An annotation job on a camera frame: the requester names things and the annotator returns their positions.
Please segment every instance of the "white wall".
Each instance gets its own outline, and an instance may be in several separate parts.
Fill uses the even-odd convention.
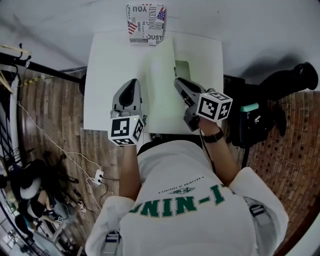
[[[0,43],[67,69],[88,63],[94,33],[124,30],[124,0],[0,0]],[[320,74],[318,0],[165,0],[166,30],[223,43],[224,73],[245,78],[309,61]]]

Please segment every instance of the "brick floor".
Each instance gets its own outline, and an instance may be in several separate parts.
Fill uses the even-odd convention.
[[[279,101],[287,127],[250,149],[247,165],[257,171],[289,215],[287,241],[320,192],[320,91],[298,92]]]

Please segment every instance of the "black watch strap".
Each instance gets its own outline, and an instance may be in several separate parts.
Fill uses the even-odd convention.
[[[223,136],[224,136],[224,132],[221,130],[221,128],[219,127],[220,131],[216,134],[210,135],[210,136],[204,136],[203,139],[206,143],[213,143],[213,142],[217,142],[218,140],[220,140]]]

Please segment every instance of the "power strip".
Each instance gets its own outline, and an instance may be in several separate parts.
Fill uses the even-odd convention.
[[[94,180],[92,179],[92,182],[97,185],[100,185],[103,175],[104,175],[104,172],[102,170],[99,170],[99,169],[96,170],[95,177],[94,177]]]

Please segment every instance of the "teal object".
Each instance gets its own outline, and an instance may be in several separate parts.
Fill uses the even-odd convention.
[[[242,106],[240,108],[240,112],[250,112],[252,110],[257,110],[259,108],[259,104],[258,103],[253,103],[250,105],[246,105],[246,106]]]

